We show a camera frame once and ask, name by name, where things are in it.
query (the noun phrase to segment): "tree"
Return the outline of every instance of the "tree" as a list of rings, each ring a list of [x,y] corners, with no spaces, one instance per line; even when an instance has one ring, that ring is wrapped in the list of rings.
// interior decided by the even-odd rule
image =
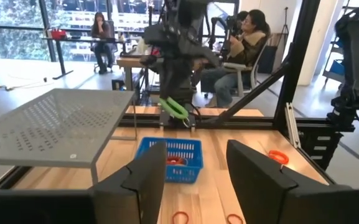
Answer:
[[[49,19],[68,21],[62,5],[45,1]],[[44,27],[38,1],[0,0],[0,25]],[[50,60],[47,41],[41,30],[0,29],[0,58]],[[70,45],[62,44],[65,60],[71,59]]]

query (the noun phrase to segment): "table leg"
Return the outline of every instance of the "table leg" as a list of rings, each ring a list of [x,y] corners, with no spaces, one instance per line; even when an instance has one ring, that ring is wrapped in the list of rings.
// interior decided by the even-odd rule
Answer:
[[[132,68],[124,67],[124,74],[125,74],[125,86],[126,86],[127,90],[133,91],[134,83],[133,83],[133,77],[132,77]]]
[[[57,50],[57,56],[59,58],[59,64],[60,64],[60,71],[62,72],[61,75],[59,75],[58,77],[53,77],[53,80],[58,80],[59,78],[64,77],[65,75],[72,73],[73,70],[66,72],[66,68],[65,68],[65,62],[63,60],[63,53],[62,53],[62,46],[60,45],[60,41],[56,40],[56,50]]]
[[[135,100],[132,100],[132,107],[134,110],[134,130],[135,130],[135,137],[126,137],[126,136],[111,136],[110,140],[124,140],[124,141],[135,141],[138,139],[138,130],[136,127],[136,104]]]
[[[92,185],[96,185],[99,182],[98,169],[96,168],[96,161],[91,165],[91,178],[92,178]]]
[[[145,75],[145,77],[144,77],[144,82],[145,82],[144,88],[145,88],[145,90],[147,90],[147,88],[149,88],[149,69],[147,69],[147,68],[144,69],[144,75]]]

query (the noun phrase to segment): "woman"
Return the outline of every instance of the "woman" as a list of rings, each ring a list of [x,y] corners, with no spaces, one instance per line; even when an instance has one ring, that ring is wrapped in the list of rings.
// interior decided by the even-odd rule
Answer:
[[[91,36],[94,38],[108,38],[112,37],[110,34],[110,26],[105,21],[105,17],[101,12],[95,14],[95,20],[93,21],[93,26],[91,30]],[[104,74],[107,72],[107,67],[111,68],[113,66],[113,54],[111,53],[112,45],[108,43],[98,42],[92,46],[91,50],[95,53],[96,61],[99,65],[99,74]],[[106,54],[108,58],[108,65],[106,67],[103,63],[102,54]]]
[[[241,30],[243,33],[238,37],[230,37],[230,52],[226,62],[244,64],[251,70],[270,35],[265,14],[257,9],[251,10],[241,23]],[[231,105],[233,99],[230,89],[237,86],[236,73],[228,72],[224,68],[204,70],[201,82],[203,92],[215,92],[215,96],[206,106],[226,108]],[[249,75],[243,76],[243,82],[249,85]]]

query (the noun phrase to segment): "red rubber band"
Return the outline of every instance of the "red rubber band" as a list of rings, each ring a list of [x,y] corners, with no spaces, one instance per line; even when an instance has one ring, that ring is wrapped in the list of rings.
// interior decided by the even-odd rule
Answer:
[[[269,151],[268,156],[269,158],[274,159],[275,161],[277,161],[282,165],[287,165],[290,161],[288,156],[286,156],[283,152],[279,152],[276,150]]]
[[[230,218],[237,218],[240,221],[240,223],[243,224],[243,219],[236,214],[229,214],[227,216],[226,220],[227,220],[228,224],[232,224],[232,222],[230,221]]]
[[[178,156],[170,156],[167,158],[167,165],[186,165],[186,161]]]
[[[189,222],[189,215],[186,212],[175,212],[175,214],[172,216],[172,224],[175,224],[175,217],[177,215],[184,215],[186,217],[186,222],[184,224]]]

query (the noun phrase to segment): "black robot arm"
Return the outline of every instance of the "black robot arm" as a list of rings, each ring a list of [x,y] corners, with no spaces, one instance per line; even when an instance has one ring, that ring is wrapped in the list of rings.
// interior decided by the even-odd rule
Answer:
[[[164,81],[160,85],[160,104],[175,118],[187,119],[189,113],[173,97],[181,84],[192,74],[193,61],[206,59],[214,67],[219,59],[198,41],[198,31],[212,0],[176,0],[166,2],[167,13],[162,23],[145,28],[146,44],[159,48],[160,58],[149,56],[142,60],[154,67]]]
[[[212,24],[212,31],[211,31],[211,37],[209,41],[209,48],[212,50],[213,44],[215,43],[215,26],[217,25],[217,22],[222,24],[224,30],[225,30],[225,40],[223,41],[223,45],[221,48],[221,56],[224,60],[226,60],[229,51],[230,51],[230,37],[233,35],[234,30],[236,30],[236,18],[233,16],[228,16],[226,18],[226,21],[224,21],[221,17],[213,17],[211,18],[211,24]]]
[[[345,81],[340,96],[332,100],[334,109],[327,117],[337,126],[349,127],[355,119],[359,121],[359,8],[342,16],[335,31],[343,44]]]
[[[226,25],[226,22],[221,18],[221,17],[213,17],[211,18],[211,37],[210,37],[210,40],[208,41],[208,47],[213,50],[213,45],[216,41],[216,38],[215,38],[215,26],[217,26],[217,22],[219,22],[224,30],[225,30],[225,36],[226,34],[228,33],[227,30],[228,30],[228,27]]]

